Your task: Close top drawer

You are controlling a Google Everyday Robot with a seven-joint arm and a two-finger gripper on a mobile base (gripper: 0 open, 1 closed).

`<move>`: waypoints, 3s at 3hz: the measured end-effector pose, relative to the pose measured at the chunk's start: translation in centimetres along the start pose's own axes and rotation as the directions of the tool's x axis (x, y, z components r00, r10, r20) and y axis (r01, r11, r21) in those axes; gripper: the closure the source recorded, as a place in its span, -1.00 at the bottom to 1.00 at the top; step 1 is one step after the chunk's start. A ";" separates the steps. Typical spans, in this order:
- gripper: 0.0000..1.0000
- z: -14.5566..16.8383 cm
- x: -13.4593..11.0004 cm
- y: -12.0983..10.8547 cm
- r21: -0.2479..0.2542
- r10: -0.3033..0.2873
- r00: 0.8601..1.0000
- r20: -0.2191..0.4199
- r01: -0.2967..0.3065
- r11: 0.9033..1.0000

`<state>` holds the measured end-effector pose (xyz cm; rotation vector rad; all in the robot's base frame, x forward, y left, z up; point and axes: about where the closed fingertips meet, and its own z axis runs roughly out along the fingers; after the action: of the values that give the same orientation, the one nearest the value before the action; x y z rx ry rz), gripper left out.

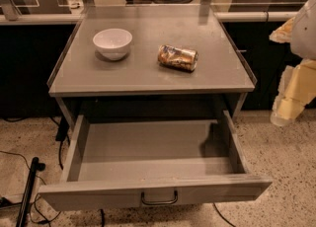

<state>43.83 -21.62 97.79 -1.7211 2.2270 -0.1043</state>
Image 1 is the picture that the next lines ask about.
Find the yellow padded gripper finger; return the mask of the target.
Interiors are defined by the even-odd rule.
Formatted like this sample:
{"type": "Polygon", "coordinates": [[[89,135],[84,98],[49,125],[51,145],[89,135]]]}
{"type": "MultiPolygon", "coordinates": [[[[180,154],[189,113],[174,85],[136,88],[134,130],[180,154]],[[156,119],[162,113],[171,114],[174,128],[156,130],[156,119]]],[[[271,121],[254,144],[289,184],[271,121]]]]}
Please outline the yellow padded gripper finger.
{"type": "Polygon", "coordinates": [[[286,66],[278,85],[271,123],[286,126],[294,122],[315,98],[316,61],[303,59],[295,67],[286,66]]]}

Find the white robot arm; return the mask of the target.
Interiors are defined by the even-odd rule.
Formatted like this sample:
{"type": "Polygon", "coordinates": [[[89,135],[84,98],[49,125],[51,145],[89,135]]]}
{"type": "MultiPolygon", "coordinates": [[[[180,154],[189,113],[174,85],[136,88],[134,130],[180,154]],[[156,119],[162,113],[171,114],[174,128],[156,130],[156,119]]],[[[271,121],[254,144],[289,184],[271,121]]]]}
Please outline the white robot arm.
{"type": "Polygon", "coordinates": [[[286,66],[273,104],[271,123],[285,126],[294,122],[316,98],[316,0],[308,0],[295,17],[270,35],[270,40],[290,44],[301,62],[286,66]]]}

